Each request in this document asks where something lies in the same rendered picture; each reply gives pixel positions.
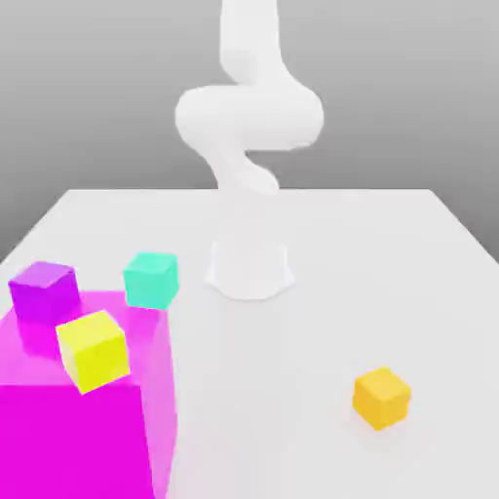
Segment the small orange cube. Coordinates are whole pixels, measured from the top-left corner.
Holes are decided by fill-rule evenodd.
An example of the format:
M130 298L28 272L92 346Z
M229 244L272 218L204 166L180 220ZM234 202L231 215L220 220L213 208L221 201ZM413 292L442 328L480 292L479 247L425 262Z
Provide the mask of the small orange cube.
M410 387L390 368L383 366L355 380L353 408L376 431L406 418Z

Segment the small purple cube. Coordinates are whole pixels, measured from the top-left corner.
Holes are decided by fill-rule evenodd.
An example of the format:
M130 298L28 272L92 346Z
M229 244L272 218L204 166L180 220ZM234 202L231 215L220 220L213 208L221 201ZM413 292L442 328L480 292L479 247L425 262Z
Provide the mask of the small purple cube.
M30 323L55 325L81 302L71 266L35 261L8 282L17 317Z

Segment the small turquoise cube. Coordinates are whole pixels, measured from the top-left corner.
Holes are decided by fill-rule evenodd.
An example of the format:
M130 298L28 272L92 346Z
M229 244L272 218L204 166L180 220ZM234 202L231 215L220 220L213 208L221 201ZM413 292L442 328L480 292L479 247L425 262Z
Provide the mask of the small turquoise cube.
M166 310L179 290L177 257L139 252L124 269L123 277L129 306Z

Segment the large magenta box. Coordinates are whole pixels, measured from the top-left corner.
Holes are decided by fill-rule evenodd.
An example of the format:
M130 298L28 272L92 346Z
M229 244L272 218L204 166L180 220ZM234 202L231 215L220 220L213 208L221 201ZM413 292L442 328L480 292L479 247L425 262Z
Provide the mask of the large magenta box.
M86 291L126 334L131 373L79 394L56 332L0 319L0 499L166 499L177 416L168 313Z

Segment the small yellow cube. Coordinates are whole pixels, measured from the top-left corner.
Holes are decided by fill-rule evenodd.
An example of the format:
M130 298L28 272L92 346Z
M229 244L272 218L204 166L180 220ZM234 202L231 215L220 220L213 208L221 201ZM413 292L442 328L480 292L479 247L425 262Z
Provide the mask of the small yellow cube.
M62 364L81 395L131 372L126 335L105 311L56 327Z

